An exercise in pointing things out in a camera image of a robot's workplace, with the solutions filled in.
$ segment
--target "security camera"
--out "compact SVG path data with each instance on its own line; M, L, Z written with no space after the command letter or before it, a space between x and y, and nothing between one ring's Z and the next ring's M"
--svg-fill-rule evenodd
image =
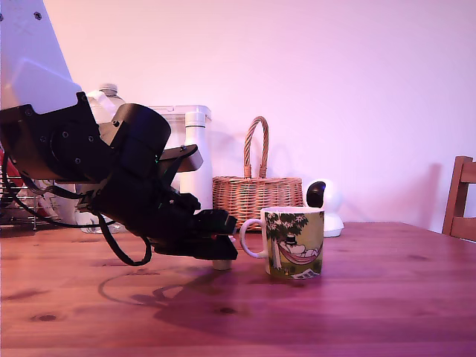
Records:
M340 236L344 223L336 212L341 206L342 195L334 182L326 178L314 180L303 193L306 206L324 209L324 236Z

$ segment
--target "tree illustration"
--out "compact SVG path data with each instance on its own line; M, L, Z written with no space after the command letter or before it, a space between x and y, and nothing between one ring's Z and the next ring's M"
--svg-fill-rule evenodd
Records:
M282 267L278 244L286 240L288 234L299 235L307 223L303 213L266 213L267 236L271 240L273 266L276 269Z

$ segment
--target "mug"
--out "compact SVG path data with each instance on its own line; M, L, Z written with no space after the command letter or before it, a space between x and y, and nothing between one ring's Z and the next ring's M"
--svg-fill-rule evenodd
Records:
M266 259L266 272L273 277L309 279L322 268L324 210L312 207L269 207L261 219L249 219L239 230L243 250L253 258ZM263 232L263 250L254 253L245 241L246 229L258 224Z

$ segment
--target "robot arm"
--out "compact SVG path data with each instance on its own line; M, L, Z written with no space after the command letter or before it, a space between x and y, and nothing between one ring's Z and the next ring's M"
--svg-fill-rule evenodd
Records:
M168 122L138 104L98 126L42 0L3 1L0 11L0 141L25 182L81 183L80 210L124 224L157 253L236 259L228 238L236 219L224 210L194 214L198 200L170 186L177 172L200 167L199 148L165 150ZM109 230L105 237L118 254Z

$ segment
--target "mug handle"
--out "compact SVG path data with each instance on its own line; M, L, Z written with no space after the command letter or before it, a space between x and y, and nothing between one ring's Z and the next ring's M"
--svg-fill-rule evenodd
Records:
M263 232L265 232L264 234L266 234L266 224L261 219L251 218L247 220L245 223L243 223L243 225L239 229L239 242L241 243L241 246L243 247L243 251L245 251L245 253L249 255L250 257L267 258L268 253L266 253L266 251L261 251L260 253L254 253L250 251L248 249L248 246L246 245L246 242L245 242L246 230L248 229L250 225L253 225L254 223L257 223L258 225L260 225L261 228L263 229Z

